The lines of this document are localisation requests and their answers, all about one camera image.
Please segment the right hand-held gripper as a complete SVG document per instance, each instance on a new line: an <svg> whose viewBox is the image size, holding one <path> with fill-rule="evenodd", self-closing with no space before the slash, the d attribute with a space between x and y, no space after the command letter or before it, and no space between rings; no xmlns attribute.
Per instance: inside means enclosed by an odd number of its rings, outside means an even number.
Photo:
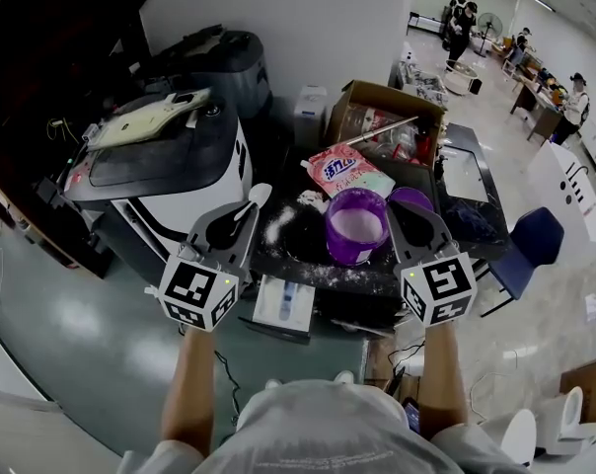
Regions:
<svg viewBox="0 0 596 474"><path fill-rule="evenodd" d="M424 327L467 315L478 287L468 253L459 250L443 219L416 203L386 207L397 258L395 276L405 305Z"/></svg>

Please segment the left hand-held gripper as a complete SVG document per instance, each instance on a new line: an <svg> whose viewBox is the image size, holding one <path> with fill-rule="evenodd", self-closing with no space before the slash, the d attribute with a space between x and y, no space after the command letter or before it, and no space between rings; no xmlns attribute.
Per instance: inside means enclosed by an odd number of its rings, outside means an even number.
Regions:
<svg viewBox="0 0 596 474"><path fill-rule="evenodd" d="M167 317L211 332L252 282L250 259L260 209L253 204L236 220L244 207L241 203L203 214L169 257L157 288Z"/></svg>

